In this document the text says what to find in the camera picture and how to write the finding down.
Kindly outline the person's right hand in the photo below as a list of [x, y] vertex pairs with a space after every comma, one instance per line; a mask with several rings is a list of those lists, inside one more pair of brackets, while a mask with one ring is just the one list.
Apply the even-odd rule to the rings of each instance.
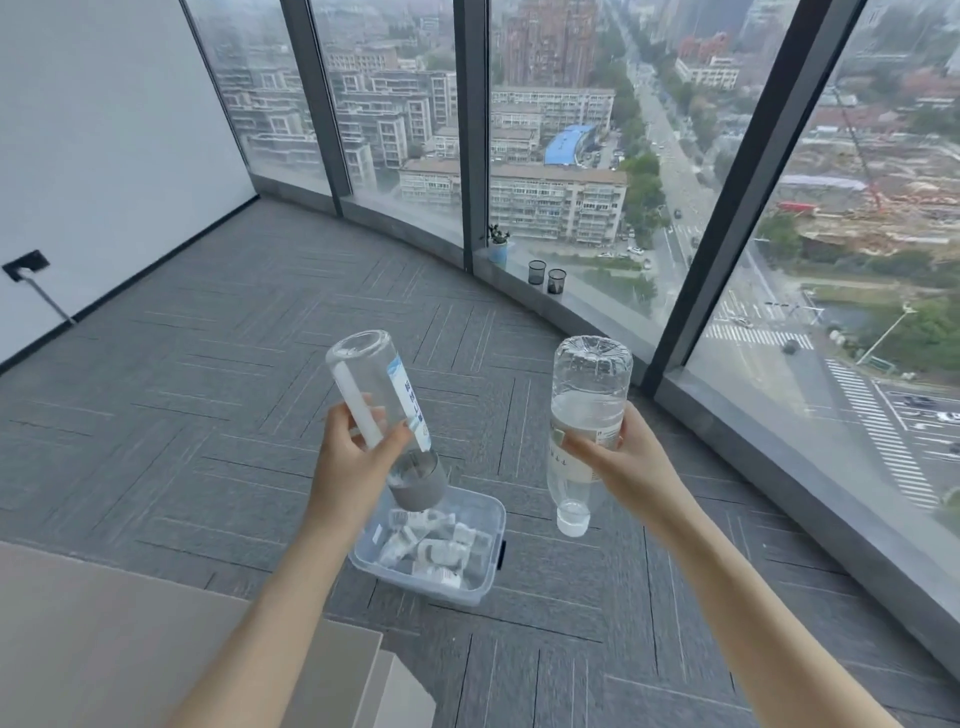
[[646, 527], [663, 529], [682, 519], [695, 500], [669, 461], [661, 442], [637, 407], [627, 401], [602, 482]]

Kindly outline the person's left hand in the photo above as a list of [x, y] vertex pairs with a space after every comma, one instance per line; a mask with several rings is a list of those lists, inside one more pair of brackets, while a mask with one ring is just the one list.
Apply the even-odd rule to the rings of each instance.
[[389, 474], [373, 465], [372, 450], [378, 443], [366, 446], [352, 434], [355, 428], [344, 402], [329, 408], [303, 519], [306, 528], [335, 532], [347, 543], [372, 515]]

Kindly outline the clear water bottle white cap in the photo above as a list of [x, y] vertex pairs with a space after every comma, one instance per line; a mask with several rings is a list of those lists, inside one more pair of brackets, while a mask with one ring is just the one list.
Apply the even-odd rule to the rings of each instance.
[[572, 336], [555, 352], [546, 481], [565, 537], [587, 533], [604, 486], [589, 465], [562, 447], [563, 440], [574, 433], [606, 450], [618, 448], [633, 364], [627, 346], [603, 336]]

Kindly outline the clear bottle with grey cap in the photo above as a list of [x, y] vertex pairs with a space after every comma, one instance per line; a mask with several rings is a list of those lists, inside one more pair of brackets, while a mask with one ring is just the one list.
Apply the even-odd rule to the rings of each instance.
[[396, 506], [411, 512], [435, 507], [449, 478], [390, 333], [371, 329], [347, 336], [330, 347], [325, 362], [365, 446], [376, 447], [398, 423], [411, 431], [387, 475]]

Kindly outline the person's left forearm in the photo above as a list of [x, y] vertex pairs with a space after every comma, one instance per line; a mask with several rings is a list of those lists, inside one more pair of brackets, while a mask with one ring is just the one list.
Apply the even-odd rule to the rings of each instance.
[[323, 608], [371, 512], [312, 509], [165, 728], [280, 728]]

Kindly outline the person's right forearm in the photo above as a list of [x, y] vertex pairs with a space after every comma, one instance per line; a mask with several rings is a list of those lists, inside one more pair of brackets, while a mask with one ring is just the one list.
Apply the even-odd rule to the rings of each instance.
[[692, 497], [634, 513], [678, 563], [762, 728], [902, 728]]

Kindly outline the pile of small clear bottles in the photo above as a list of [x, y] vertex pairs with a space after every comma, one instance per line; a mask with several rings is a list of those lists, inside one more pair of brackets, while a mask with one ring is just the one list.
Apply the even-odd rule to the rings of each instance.
[[375, 566], [417, 583], [471, 591], [486, 579], [494, 557], [493, 533], [472, 526], [455, 513], [392, 507], [374, 529]]

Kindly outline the clear plastic storage bin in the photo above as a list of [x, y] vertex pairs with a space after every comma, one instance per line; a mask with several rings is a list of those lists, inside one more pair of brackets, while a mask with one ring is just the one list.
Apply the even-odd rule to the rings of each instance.
[[505, 529], [504, 505], [481, 492], [448, 487], [435, 506], [411, 512], [385, 490], [347, 556], [395, 587], [476, 606], [500, 569]]

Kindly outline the dark window mullion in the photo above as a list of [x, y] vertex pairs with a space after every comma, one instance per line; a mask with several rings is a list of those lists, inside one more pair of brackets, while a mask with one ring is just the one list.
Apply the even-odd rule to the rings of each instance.
[[337, 216], [344, 217], [342, 202], [351, 200], [354, 190], [311, 2], [279, 0], [279, 3], [314, 125], [334, 211]]
[[490, 191], [490, 0], [452, 0], [465, 273], [488, 244]]
[[653, 398], [668, 374], [688, 364], [866, 3], [798, 0], [699, 250], [639, 383], [645, 397]]

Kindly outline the black wall socket plate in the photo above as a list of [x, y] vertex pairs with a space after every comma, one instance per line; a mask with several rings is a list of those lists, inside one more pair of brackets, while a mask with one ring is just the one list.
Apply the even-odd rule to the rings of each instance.
[[39, 249], [33, 249], [18, 258], [4, 263], [0, 268], [15, 284], [29, 279], [32, 275], [50, 266], [46, 255]]

